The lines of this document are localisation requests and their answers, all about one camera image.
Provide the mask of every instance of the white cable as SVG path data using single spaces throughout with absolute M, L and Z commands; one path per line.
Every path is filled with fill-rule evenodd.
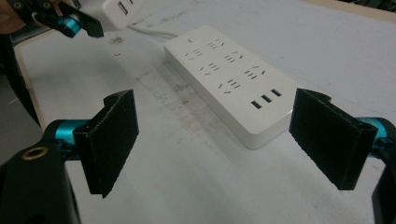
M 172 33 L 172 32 L 158 31 L 158 30 L 148 30 L 148 29 L 144 29 L 144 28 L 141 28 L 141 27 L 137 27 L 136 25 L 133 25 L 133 24 L 129 24 L 128 28 L 130 28 L 132 30 L 135 30 L 137 32 L 146 34 L 146 35 L 169 35 L 169 36 L 172 36 L 172 37 L 178 37 L 177 34 Z

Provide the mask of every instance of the electrical socket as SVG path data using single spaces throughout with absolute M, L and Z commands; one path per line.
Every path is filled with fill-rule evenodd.
M 169 63 L 248 148 L 289 128 L 301 86 L 211 26 L 164 44 Z

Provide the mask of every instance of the power strip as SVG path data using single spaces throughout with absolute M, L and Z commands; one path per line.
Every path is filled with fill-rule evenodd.
M 271 64 L 207 25 L 164 47 L 169 63 L 246 147 L 288 129 L 301 86 Z
M 105 32 L 130 24 L 145 0 L 80 0 L 81 11 L 101 22 Z

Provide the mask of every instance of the table surface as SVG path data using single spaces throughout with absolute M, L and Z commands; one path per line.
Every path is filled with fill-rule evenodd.
M 298 0 L 148 0 L 136 22 L 178 34 L 209 24 L 350 115 L 396 123 L 394 23 Z M 140 134 L 113 191 L 91 195 L 80 162 L 66 164 L 83 223 L 374 223 L 382 161 L 339 191 L 288 132 L 245 148 L 167 63 L 166 40 L 53 32 L 17 46 L 43 128 L 134 89 Z

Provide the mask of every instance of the floor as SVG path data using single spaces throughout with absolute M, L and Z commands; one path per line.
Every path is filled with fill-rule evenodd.
M 23 108 L 6 75 L 0 73 L 0 165 L 37 143 L 41 135 L 40 127 Z

